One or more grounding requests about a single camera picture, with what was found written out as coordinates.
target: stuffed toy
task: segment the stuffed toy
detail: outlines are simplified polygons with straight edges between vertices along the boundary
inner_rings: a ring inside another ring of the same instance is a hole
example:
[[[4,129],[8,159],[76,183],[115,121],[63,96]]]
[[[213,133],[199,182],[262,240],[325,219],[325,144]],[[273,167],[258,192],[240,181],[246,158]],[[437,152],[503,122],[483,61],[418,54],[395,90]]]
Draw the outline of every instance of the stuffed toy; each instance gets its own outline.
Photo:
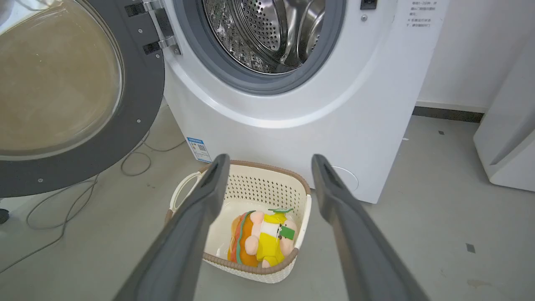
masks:
[[[273,214],[249,211],[234,219],[227,258],[263,268],[281,263],[294,249],[297,225],[286,218],[293,209],[270,209]]]

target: plastic basket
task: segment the plastic basket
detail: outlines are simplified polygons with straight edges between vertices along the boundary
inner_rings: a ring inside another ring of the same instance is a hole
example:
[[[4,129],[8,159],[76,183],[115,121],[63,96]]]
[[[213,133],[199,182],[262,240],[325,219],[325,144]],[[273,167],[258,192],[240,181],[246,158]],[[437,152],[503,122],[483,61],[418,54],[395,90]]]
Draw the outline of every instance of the plastic basket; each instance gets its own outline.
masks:
[[[180,182],[171,198],[165,222],[169,221],[179,208],[177,197],[184,186],[196,179],[195,185],[188,192],[189,195],[207,169],[208,165]],[[278,207],[294,208],[286,216],[297,224],[298,233],[292,253],[282,263],[269,268],[260,268],[224,259],[227,258],[231,239],[230,226],[234,218],[249,210],[268,212],[268,209]],[[231,160],[223,207],[210,226],[203,260],[243,278],[265,283],[280,282],[290,274],[294,267],[307,230],[310,208],[310,187],[300,175],[270,165]]]

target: cable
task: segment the cable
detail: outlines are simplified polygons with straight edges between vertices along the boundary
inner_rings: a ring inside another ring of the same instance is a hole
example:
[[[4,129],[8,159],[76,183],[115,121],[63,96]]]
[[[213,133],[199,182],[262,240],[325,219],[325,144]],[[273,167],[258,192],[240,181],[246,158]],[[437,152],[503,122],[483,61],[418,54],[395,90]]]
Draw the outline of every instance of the cable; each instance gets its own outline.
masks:
[[[146,147],[148,147],[149,149],[152,149],[153,151],[155,152],[160,152],[160,153],[165,153],[165,152],[168,152],[168,151],[172,151],[173,149],[181,146],[182,144],[184,144],[184,142],[186,142],[185,140],[171,148],[168,148],[168,149],[157,149],[157,148],[153,148],[152,146],[148,145],[147,144],[147,138],[149,137],[150,135],[150,130],[145,134],[145,136],[143,137],[143,139],[141,139],[141,141],[138,143],[138,145],[136,147],[134,147],[134,149],[129,152],[125,158],[123,159],[123,161],[121,162],[121,172],[123,173],[123,175],[125,176],[128,176],[128,177],[135,177],[135,176],[139,176],[140,174],[144,173],[145,171],[149,170],[150,166],[152,165],[152,160],[150,159],[149,155],[145,154],[145,153],[141,153],[141,152],[137,152],[137,149],[140,148],[142,145],[145,145]],[[125,165],[125,162],[126,160],[128,160],[128,158],[130,158],[130,156],[132,154],[139,154],[139,155],[143,155],[145,157],[147,157],[147,159],[149,159],[149,165],[143,169],[141,172],[138,172],[137,174],[129,174],[125,171],[124,169],[124,165]]]
[[[125,176],[129,176],[129,177],[135,177],[135,176],[138,176],[144,172],[146,172],[147,170],[149,170],[151,164],[152,164],[152,160],[150,159],[149,155],[145,154],[145,153],[141,153],[141,152],[137,152],[137,149],[140,148],[142,145],[145,145],[147,146],[149,149],[152,149],[153,151],[155,152],[161,152],[161,153],[165,153],[165,152],[168,152],[168,151],[171,151],[179,146],[181,146],[182,144],[184,144],[185,141],[169,148],[169,149],[156,149],[156,148],[153,148],[151,147],[150,145],[148,145],[145,141],[147,140],[147,138],[149,137],[149,134],[150,134],[150,130],[147,132],[147,134],[145,134],[145,136],[143,137],[143,139],[141,139],[140,143],[134,147],[134,149],[129,152],[123,159],[122,163],[121,163],[121,172],[123,173],[123,175]],[[137,174],[129,174],[127,172],[124,171],[123,169],[123,165],[125,164],[125,161],[132,155],[132,154],[141,154],[141,155],[144,155],[145,157],[147,157],[149,159],[149,165],[147,166],[147,168],[145,168],[142,172],[139,172]],[[8,265],[7,267],[3,268],[2,270],[0,270],[0,274],[7,271],[8,269],[10,269],[11,267],[13,267],[14,265],[18,264],[19,262],[25,260],[26,258],[32,256],[33,254],[35,253],[38,253],[44,249],[46,249],[47,247],[55,244],[56,242],[60,241],[63,236],[65,235],[65,229],[67,228],[67,223],[72,220],[73,218],[75,218],[84,208],[85,206],[89,203],[89,200],[91,199],[91,196],[93,195],[93,190],[95,188],[95,185],[98,183],[98,176],[100,175],[100,173],[98,175],[95,176],[94,179],[88,179],[88,180],[85,180],[85,181],[82,181],[82,182],[79,182],[79,183],[76,183],[74,185],[71,185],[69,187],[66,187],[66,188],[63,188],[62,190],[58,191],[58,192],[55,192],[54,194],[52,195],[49,195],[48,197],[46,197],[45,199],[43,199],[42,201],[40,201],[39,203],[37,203],[34,207],[32,207],[32,209],[30,210],[30,212],[26,215],[26,224],[28,225],[28,227],[30,227],[30,229],[33,229],[33,230],[48,230],[48,229],[56,229],[58,227],[61,227],[62,228],[62,231],[61,231],[61,234],[58,236],[58,238],[56,238],[55,240],[53,240],[51,243],[48,243],[42,247],[40,247],[39,249],[19,258],[18,260],[16,260],[15,262],[11,263],[10,265]],[[70,189],[71,187],[74,187],[74,186],[77,186],[77,185],[80,185],[80,184],[83,184],[83,183],[91,183],[91,185],[89,187],[87,187],[87,189],[84,190],[84,192],[82,192],[80,194],[80,196],[78,196],[76,198],[76,200],[72,203],[71,207],[69,208],[67,214],[65,215],[65,219],[63,220],[62,223],[59,223],[59,224],[55,224],[55,225],[52,225],[52,226],[47,226],[47,227],[37,227],[37,226],[34,226],[34,225],[31,225],[30,222],[29,222],[29,218],[30,216],[33,214],[33,212],[43,203],[45,203],[46,201],[48,201],[49,199],[51,199],[52,197],[55,197],[56,195],[64,192],[65,190],[67,189]],[[89,192],[89,196],[87,197],[86,201],[83,203],[83,205],[80,207],[80,209],[78,209],[71,217],[70,214],[71,214],[71,211],[72,209],[74,208],[74,205],[76,205],[76,203],[83,197],[84,194],[86,194],[86,192]]]
[[[0,271],[0,274],[7,271],[9,268],[11,268],[12,266],[18,264],[19,262],[25,260],[26,258],[32,256],[33,254],[37,253],[37,252],[40,252],[41,250],[44,250],[46,249],[47,247],[55,244],[56,242],[58,242],[64,235],[65,235],[65,229],[67,228],[67,222],[70,221],[71,219],[73,219],[75,216],[78,215],[78,213],[80,213],[80,211],[82,211],[82,209],[87,205],[87,203],[89,202],[89,199],[91,198],[91,195],[93,195],[93,189],[95,187],[95,185],[97,184],[97,179],[98,179],[98,176],[100,174],[96,175],[95,179],[94,180],[85,180],[83,182],[80,182],[80,183],[77,183],[77,184],[74,184],[74,185],[71,185],[67,188],[63,188],[62,190],[46,197],[45,199],[43,199],[42,201],[40,201],[39,203],[37,203],[37,205],[35,205],[32,210],[30,210],[30,212],[28,213],[28,215],[26,215],[26,224],[31,228],[31,229],[34,229],[34,230],[44,230],[44,229],[54,229],[54,228],[57,228],[59,226],[62,226],[62,232],[61,234],[58,236],[58,238],[56,238],[55,240],[53,240],[51,243],[48,243],[42,247],[40,247],[39,249],[19,258],[18,260],[16,260],[15,262],[13,262],[12,264],[8,265],[7,267],[5,267],[4,269],[2,269]],[[30,223],[29,223],[29,218],[30,218],[30,215],[33,213],[34,210],[37,209],[37,207],[39,207],[42,203],[48,201],[50,198],[64,192],[65,190],[73,187],[73,186],[76,186],[76,185],[79,185],[79,184],[83,184],[83,183],[92,183],[91,186],[89,186],[79,197],[76,198],[76,200],[72,203],[71,205],[71,208],[69,208],[67,214],[65,215],[65,219],[63,220],[63,223],[60,223],[60,224],[57,224],[57,225],[53,225],[53,226],[50,226],[50,227],[43,227],[43,228],[39,228],[39,227],[35,227],[35,226],[32,226]],[[89,196],[86,200],[86,202],[82,205],[82,207],[76,211],[76,213],[69,219],[68,216],[71,214],[71,211],[72,211],[72,208],[74,208],[74,205],[76,205],[76,203],[82,198],[82,196],[84,194],[86,194],[86,192],[88,192],[89,190],[91,190],[91,192],[89,193]]]

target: white washing machine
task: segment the white washing machine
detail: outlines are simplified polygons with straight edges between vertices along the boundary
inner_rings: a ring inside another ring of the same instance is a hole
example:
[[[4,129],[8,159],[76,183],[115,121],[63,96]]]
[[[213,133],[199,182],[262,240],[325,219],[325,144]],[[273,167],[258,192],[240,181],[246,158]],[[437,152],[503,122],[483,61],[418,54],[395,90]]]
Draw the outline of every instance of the white washing machine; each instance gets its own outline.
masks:
[[[21,93],[0,92],[8,108],[0,115],[7,129],[0,139],[8,142],[0,145],[0,197],[64,187],[120,160],[152,124],[165,72],[163,93],[198,160],[227,153],[296,171],[313,184],[310,160],[320,153],[355,197],[371,203],[449,3],[28,1],[48,6],[36,13],[6,2],[11,14],[0,39],[10,43],[0,58],[18,53],[12,69],[38,70],[30,80],[41,89],[27,91],[19,82],[26,75],[4,69],[4,84]],[[73,25],[63,24],[69,31],[61,34],[51,30],[59,16]],[[46,34],[59,37],[46,43]],[[43,57],[48,65],[40,67]]]
[[[271,164],[313,185],[310,160],[323,154],[356,198],[377,203],[448,1],[236,2],[235,13],[232,1],[165,1],[181,55],[164,50],[164,95],[193,155]],[[256,41],[240,44],[247,29]],[[257,44],[291,68],[255,65]]]

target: basket handle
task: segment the basket handle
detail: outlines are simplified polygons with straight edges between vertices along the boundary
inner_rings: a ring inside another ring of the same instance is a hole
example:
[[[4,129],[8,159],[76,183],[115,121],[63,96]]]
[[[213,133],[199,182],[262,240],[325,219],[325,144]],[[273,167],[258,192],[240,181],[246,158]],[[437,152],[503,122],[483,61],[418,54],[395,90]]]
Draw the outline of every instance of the basket handle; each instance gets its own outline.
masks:
[[[197,178],[197,180],[195,181],[195,185],[193,185],[193,187],[189,190],[188,194],[184,197],[184,198],[187,198],[188,195],[193,191],[193,189],[195,189],[195,187],[197,186],[197,184],[199,183],[199,181],[202,178],[202,173],[200,173],[199,171],[194,172],[191,175],[185,177],[182,180],[182,182],[180,182],[180,184],[178,184],[177,189],[174,190],[173,196],[171,197],[171,202],[169,203],[169,210],[173,211],[173,213],[175,213],[177,211],[177,209],[178,209],[178,206],[177,206],[177,197],[178,197],[178,195],[180,194],[182,189],[184,189],[184,186],[186,186],[186,184],[189,181],[191,181],[193,178]]]

